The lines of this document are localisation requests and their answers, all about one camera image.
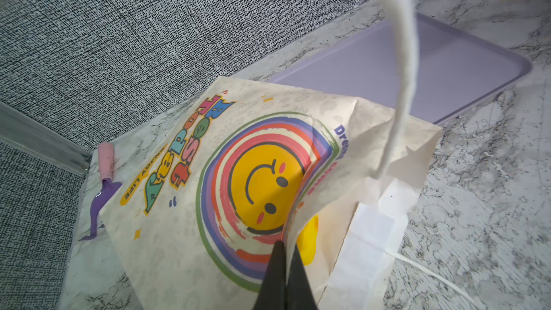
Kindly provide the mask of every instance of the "yellow smiley face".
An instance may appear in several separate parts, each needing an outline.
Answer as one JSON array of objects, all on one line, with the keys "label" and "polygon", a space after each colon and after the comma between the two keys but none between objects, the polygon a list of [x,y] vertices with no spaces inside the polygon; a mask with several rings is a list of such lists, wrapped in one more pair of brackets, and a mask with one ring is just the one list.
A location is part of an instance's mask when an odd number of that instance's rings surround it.
[{"label": "yellow smiley face", "polygon": [[258,235],[282,231],[304,166],[287,147],[264,142],[245,151],[230,171],[229,197],[247,229]]}]

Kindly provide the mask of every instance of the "metal frame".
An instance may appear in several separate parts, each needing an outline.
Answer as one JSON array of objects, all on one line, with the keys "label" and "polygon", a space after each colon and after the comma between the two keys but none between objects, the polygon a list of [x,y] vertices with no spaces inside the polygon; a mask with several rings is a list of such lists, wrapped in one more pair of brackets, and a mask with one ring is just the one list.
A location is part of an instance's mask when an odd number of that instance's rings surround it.
[{"label": "metal frame", "polygon": [[92,154],[0,102],[0,141],[76,175],[86,175]]}]

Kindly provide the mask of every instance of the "white marble countertop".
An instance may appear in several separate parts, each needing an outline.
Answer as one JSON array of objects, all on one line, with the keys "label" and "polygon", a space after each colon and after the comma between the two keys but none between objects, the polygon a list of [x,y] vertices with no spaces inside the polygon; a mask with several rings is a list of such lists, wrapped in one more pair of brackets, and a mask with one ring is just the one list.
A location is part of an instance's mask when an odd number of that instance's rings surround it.
[{"label": "white marble countertop", "polygon": [[[410,215],[402,254],[458,284],[487,309],[551,306],[551,0],[416,0],[417,10],[511,48],[534,70],[512,90],[454,119]],[[235,76],[265,81],[293,63],[381,21],[369,1]],[[124,181],[167,134],[188,100],[113,141]],[[105,229],[92,241],[89,208],[100,190],[97,151],[59,307],[141,309]],[[388,309],[470,309],[454,291],[396,261]]]}]

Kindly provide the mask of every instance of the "white cord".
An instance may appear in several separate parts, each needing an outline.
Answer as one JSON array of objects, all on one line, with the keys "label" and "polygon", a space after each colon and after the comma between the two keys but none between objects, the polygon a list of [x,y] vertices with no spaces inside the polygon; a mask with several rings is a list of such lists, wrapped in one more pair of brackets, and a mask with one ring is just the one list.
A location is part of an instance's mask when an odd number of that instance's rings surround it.
[{"label": "white cord", "polygon": [[379,167],[372,170],[371,176],[379,179],[386,174],[399,141],[406,120],[410,114],[413,96],[417,87],[419,69],[419,36],[417,21],[411,0],[379,0],[386,16],[394,23],[396,39],[396,60],[400,75],[400,93],[389,139],[383,150]]},{"label": "white cord", "polygon": [[486,307],[479,306],[477,304],[477,302],[474,299],[472,299],[472,297],[469,296],[469,294],[466,293],[463,289],[459,288],[459,286],[455,285],[454,283],[452,283],[448,279],[445,279],[442,276],[436,274],[435,272],[431,271],[430,269],[428,269],[426,267],[423,267],[422,265],[418,264],[417,262],[411,261],[410,259],[408,259],[404,255],[395,253],[394,251],[390,251],[388,249],[385,249],[385,253],[392,256],[393,258],[396,258],[398,260],[402,260],[403,262],[409,263],[410,265],[414,266],[415,268],[418,268],[422,272],[427,273],[428,275],[433,276],[433,277],[437,278],[438,280],[442,281],[447,286],[450,286],[452,289],[454,289],[457,293],[459,293],[460,295],[465,297],[477,309],[479,309],[479,310],[485,310],[486,309]]}]

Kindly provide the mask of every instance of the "lavender rectangular tray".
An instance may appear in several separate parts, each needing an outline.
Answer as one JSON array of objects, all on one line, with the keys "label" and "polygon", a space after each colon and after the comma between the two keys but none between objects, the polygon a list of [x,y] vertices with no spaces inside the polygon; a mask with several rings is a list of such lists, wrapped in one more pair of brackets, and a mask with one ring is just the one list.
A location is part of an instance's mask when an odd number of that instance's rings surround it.
[{"label": "lavender rectangular tray", "polygon": [[[532,70],[526,58],[417,14],[420,67],[411,114],[440,124]],[[269,82],[359,96],[394,108],[399,91],[393,28],[375,24]]]}]

